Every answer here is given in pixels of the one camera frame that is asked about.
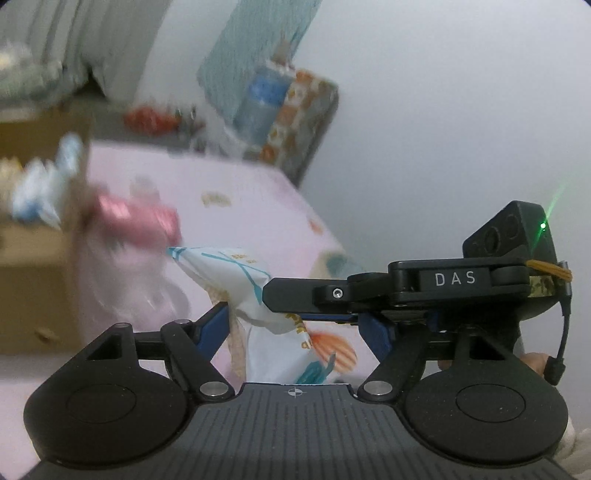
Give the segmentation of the person's right hand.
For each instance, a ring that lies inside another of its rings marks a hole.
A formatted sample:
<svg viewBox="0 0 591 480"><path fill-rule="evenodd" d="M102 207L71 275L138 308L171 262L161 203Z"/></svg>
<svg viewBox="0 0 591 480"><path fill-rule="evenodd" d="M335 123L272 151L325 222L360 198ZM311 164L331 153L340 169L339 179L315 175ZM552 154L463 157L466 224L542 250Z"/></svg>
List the person's right hand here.
<svg viewBox="0 0 591 480"><path fill-rule="evenodd" d="M439 360L442 371L470 373L478 378L500 380L507 385L518 382L547 382L545 371L551 357L544 353L526 353L520 357L510 354L508 358L491 360L463 359Z"/></svg>

